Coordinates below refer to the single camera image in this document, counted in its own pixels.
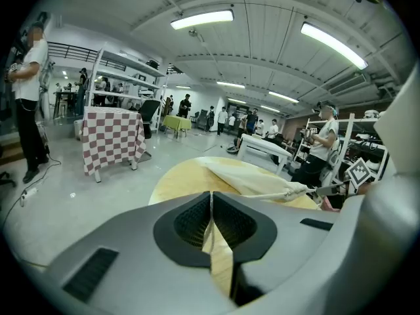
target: fluorescent light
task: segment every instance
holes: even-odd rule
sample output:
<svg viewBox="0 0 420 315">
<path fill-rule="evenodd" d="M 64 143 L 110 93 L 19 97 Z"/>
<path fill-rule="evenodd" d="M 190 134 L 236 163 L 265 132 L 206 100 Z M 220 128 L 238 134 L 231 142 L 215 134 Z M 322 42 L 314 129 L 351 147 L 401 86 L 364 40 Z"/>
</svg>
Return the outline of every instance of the fluorescent light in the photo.
<svg viewBox="0 0 420 315">
<path fill-rule="evenodd" d="M 231 10 L 219 10 L 217 12 L 208 12 L 172 21 L 171 26 L 173 29 L 178 30 L 185 27 L 195 26 L 197 24 L 232 21 L 233 19 L 234 15 Z"/>
<path fill-rule="evenodd" d="M 246 104 L 247 102 L 243 102 L 242 100 L 228 98 L 231 102 L 239 102 L 240 104 Z"/>
<path fill-rule="evenodd" d="M 245 88 L 245 85 L 233 84 L 233 83 L 226 83 L 224 81 L 218 81 L 217 84 L 219 84 L 219 85 L 226 85 L 227 87 L 240 87 L 241 89 L 244 89 Z"/>
<path fill-rule="evenodd" d="M 282 94 L 280 94 L 280 93 L 275 93 L 275 92 L 269 91 L 269 92 L 268 92 L 268 94 L 269 94 L 269 95 L 272 95 L 272 96 L 276 96 L 276 97 L 280 97 L 280 98 L 286 99 L 286 100 L 288 100 L 288 101 L 290 101 L 290 102 L 299 102 L 299 101 L 298 101 L 298 100 L 296 100 L 296 99 L 286 97 L 286 96 L 284 96 L 284 95 L 282 95 Z"/>
<path fill-rule="evenodd" d="M 314 27 L 311 24 L 304 22 L 301 28 L 301 33 L 307 36 L 311 36 L 313 39 L 317 39 L 328 47 L 334 49 L 338 53 L 342 54 L 345 58 L 351 61 L 359 69 L 364 69 L 368 66 L 368 63 L 364 61 L 362 57 L 357 55 L 352 49 L 347 47 L 344 43 L 341 43 L 338 39 L 335 39 L 326 32 Z"/>
<path fill-rule="evenodd" d="M 264 105 L 260 105 L 260 107 L 261 108 L 265 108 L 266 110 L 270 110 L 270 111 L 273 111 L 273 112 L 280 113 L 280 111 L 279 110 L 276 110 L 275 108 L 269 108 L 269 107 L 264 106 Z"/>
</svg>

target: floor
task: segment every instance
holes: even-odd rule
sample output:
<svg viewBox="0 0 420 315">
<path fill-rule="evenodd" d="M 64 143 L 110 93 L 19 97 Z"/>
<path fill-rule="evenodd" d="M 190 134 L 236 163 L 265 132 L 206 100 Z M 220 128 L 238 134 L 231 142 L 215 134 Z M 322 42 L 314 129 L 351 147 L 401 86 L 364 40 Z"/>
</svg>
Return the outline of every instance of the floor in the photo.
<svg viewBox="0 0 420 315">
<path fill-rule="evenodd" d="M 151 160 L 139 163 L 136 171 L 128 163 L 101 169 L 101 183 L 84 175 L 80 141 L 71 138 L 50 142 L 51 157 L 62 165 L 51 167 L 45 178 L 32 186 L 37 192 L 16 204 L 7 218 L 5 235 L 20 258 L 47 266 L 61 251 L 111 217 L 146 206 L 154 186 L 176 164 L 200 156 L 236 158 L 226 152 L 233 138 L 197 129 L 188 131 L 187 136 L 180 133 L 178 138 L 169 131 L 166 135 L 155 133 L 146 141 Z M 244 161 L 276 170 L 267 156 L 247 154 Z M 35 180 L 54 163 L 43 165 Z M 7 212 L 26 187 L 22 183 L 26 160 L 2 166 L 1 171 L 10 172 L 18 183 L 16 188 L 5 186 L 0 191 L 3 225 Z M 286 172 L 281 176 L 290 179 Z"/>
</svg>

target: white ceiling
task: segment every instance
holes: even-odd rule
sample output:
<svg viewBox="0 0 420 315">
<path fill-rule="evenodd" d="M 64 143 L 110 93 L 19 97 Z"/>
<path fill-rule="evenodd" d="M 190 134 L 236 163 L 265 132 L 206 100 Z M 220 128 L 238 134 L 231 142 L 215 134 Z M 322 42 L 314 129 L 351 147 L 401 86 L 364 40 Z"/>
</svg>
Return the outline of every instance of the white ceiling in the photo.
<svg viewBox="0 0 420 315">
<path fill-rule="evenodd" d="M 232 9 L 234 21 L 196 27 L 206 47 L 188 34 L 190 28 L 170 26 L 180 18 L 180 11 L 188 16 L 221 9 Z M 223 90 L 228 96 L 267 104 L 291 116 L 307 111 L 320 99 L 330 98 L 338 106 L 379 99 L 375 85 L 364 92 L 330 95 L 323 84 L 343 70 L 345 77 L 357 68 L 301 34 L 304 21 L 365 57 L 369 66 L 363 72 L 373 79 L 391 76 L 395 85 L 401 85 L 415 61 L 392 11 L 364 0 L 67 0 L 63 15 L 102 22 L 110 32 L 118 29 L 130 34 L 170 57 L 176 67 L 204 86 L 216 80 L 245 84 L 245 90 Z M 300 102 L 294 105 L 267 95 L 268 90 Z"/>
</svg>

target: wooden step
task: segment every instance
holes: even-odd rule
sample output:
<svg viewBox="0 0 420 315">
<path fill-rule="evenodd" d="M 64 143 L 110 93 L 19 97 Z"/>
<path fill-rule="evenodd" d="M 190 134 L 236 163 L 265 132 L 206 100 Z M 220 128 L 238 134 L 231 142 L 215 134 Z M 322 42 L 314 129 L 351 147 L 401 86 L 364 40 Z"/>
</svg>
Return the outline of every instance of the wooden step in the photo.
<svg viewBox="0 0 420 315">
<path fill-rule="evenodd" d="M 18 161 L 24 159 L 24 152 L 20 147 L 20 142 L 18 147 L 8 148 L 3 150 L 3 155 L 0 157 L 0 166 L 6 165 L 10 162 Z"/>
</svg>

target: yellow-green tablecloth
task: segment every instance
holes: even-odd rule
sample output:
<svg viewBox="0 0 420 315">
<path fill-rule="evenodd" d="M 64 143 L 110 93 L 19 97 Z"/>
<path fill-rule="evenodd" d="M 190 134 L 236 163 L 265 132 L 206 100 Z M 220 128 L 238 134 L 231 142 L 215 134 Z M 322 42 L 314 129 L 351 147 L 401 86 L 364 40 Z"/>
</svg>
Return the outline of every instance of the yellow-green tablecloth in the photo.
<svg viewBox="0 0 420 315">
<path fill-rule="evenodd" d="M 191 120 L 175 115 L 167 115 L 163 120 L 163 124 L 176 131 L 179 131 L 180 129 L 191 129 Z"/>
</svg>

